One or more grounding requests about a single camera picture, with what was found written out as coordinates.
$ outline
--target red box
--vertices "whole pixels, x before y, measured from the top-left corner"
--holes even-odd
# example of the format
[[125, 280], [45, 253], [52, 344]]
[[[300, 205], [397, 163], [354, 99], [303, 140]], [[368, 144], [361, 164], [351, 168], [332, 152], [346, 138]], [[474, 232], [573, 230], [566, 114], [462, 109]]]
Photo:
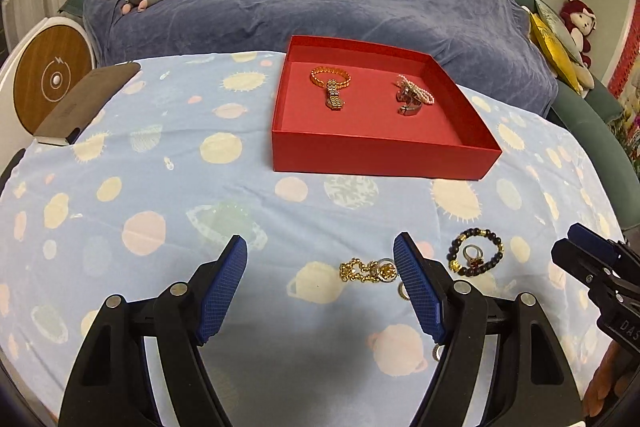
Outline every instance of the red box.
[[[342, 110], [326, 107], [324, 89], [310, 81], [317, 66], [351, 75], [351, 84], [340, 90]], [[413, 116], [399, 114], [394, 82], [400, 73], [426, 87], [435, 104]], [[271, 141], [273, 169], [283, 172], [479, 180], [502, 153], [466, 96], [430, 55], [308, 36], [293, 36], [289, 43]]]

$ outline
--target green sofa armrest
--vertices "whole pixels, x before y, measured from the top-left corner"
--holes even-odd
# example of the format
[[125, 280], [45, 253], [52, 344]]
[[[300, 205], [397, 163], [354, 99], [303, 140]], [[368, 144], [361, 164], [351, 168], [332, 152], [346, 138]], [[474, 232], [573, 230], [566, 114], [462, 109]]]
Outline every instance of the green sofa armrest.
[[558, 97], [548, 120], [574, 135], [587, 153], [620, 228], [624, 231], [640, 224], [640, 180], [602, 118], [570, 87], [558, 82]]
[[610, 123], [622, 114], [622, 106], [602, 82], [597, 78], [594, 80], [595, 87], [590, 90], [585, 100], [604, 123]]

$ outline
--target black beaded bracelet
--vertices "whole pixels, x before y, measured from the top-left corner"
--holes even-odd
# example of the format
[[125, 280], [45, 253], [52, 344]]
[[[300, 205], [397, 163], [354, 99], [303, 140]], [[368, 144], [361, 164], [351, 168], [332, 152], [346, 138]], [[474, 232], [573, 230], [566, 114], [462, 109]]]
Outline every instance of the black beaded bracelet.
[[[497, 253], [491, 258], [490, 261], [486, 263], [482, 259], [482, 250], [476, 245], [468, 245], [468, 247], [473, 247], [479, 253], [476, 257], [469, 257], [466, 255], [468, 267], [462, 266], [458, 261], [458, 251], [460, 250], [460, 246], [464, 243], [469, 237], [486, 237], [489, 241], [491, 241], [496, 247], [498, 247]], [[474, 277], [476, 275], [480, 275], [481, 273], [485, 273], [491, 270], [495, 265], [500, 263], [500, 259], [504, 256], [504, 245], [502, 244], [502, 240], [495, 235], [495, 232], [492, 232], [489, 229], [481, 230], [481, 229], [466, 229], [462, 232], [457, 238], [451, 241], [451, 246], [449, 247], [449, 253], [447, 253], [447, 260], [449, 261], [449, 269], [452, 272], [455, 272], [459, 275], [463, 275], [466, 277]]]

